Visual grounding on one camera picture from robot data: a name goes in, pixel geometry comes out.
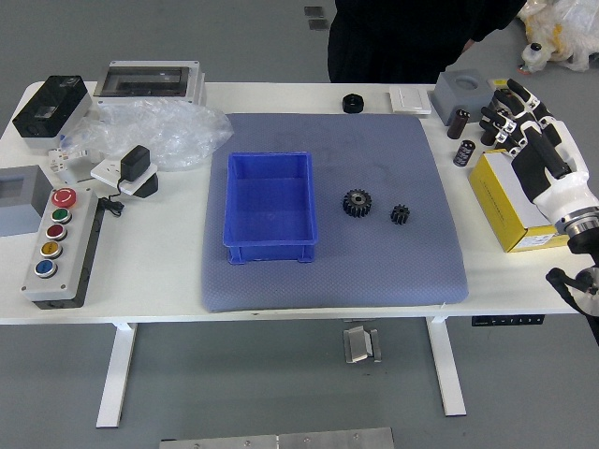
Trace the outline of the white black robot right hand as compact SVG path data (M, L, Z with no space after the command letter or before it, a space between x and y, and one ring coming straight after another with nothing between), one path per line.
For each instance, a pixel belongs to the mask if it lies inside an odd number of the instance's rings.
M481 113L484 142L506 152L523 193L560 232L598 214L573 136L535 94L509 79Z

